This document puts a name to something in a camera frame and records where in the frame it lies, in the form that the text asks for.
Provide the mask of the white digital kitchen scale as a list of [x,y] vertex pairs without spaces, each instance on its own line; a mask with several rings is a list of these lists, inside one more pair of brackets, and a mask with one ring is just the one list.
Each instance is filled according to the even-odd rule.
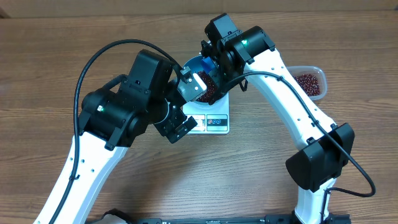
[[193,117],[197,125],[188,134],[228,134],[229,94],[227,93],[213,105],[199,101],[189,102],[183,106],[183,112]]

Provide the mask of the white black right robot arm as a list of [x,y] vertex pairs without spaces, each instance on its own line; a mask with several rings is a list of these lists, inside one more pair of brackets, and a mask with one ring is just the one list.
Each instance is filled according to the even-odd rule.
[[298,185],[298,200],[290,215],[268,215],[267,223],[350,223],[349,215],[328,211],[330,193],[351,159],[354,131],[338,126],[307,96],[285,67],[275,43],[259,26],[243,32],[229,15],[221,14],[205,27],[201,42],[202,66],[216,76],[209,103],[236,85],[252,83],[286,125],[297,153],[286,160]]

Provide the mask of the teal metal bowl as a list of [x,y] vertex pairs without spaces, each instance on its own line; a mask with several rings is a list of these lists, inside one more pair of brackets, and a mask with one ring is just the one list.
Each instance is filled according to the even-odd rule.
[[[203,57],[201,55],[197,55],[196,57],[193,57],[189,61],[187,61],[183,67],[189,67],[190,70],[195,72],[195,73],[197,73],[199,71],[204,71],[202,66],[201,66],[201,64],[200,64],[200,61],[201,61],[202,58]],[[216,70],[214,69],[208,75],[211,77],[211,79],[214,81],[214,83],[218,87],[218,85],[220,84],[220,82],[219,82],[220,76],[216,72]]]

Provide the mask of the red beans in bowl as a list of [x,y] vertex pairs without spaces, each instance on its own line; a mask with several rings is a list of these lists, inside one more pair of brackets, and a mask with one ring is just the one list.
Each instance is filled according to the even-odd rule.
[[201,97],[199,97],[197,101],[202,103],[209,103],[213,98],[213,95],[215,91],[218,89],[218,87],[211,79],[211,77],[208,74],[206,74],[204,71],[199,71],[197,72],[197,74],[207,87],[206,92]]

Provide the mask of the clear plastic bean container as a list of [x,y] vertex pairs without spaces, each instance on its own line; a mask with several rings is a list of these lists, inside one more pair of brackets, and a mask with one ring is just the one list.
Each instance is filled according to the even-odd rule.
[[315,66],[290,66],[287,70],[312,101],[326,95],[328,86],[322,69]]

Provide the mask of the blue plastic measuring scoop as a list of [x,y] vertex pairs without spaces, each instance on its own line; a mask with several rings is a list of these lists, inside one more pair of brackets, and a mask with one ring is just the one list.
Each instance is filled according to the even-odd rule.
[[216,68],[216,65],[214,64],[213,60],[210,57],[202,58],[200,64],[206,74],[209,74],[211,71],[213,71]]

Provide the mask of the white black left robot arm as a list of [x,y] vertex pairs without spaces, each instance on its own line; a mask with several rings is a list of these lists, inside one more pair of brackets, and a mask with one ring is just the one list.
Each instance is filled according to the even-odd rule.
[[120,75],[81,101],[68,159],[37,223],[84,223],[135,138],[154,125],[175,143],[196,126],[182,106],[206,92],[201,78],[164,54],[141,50]]

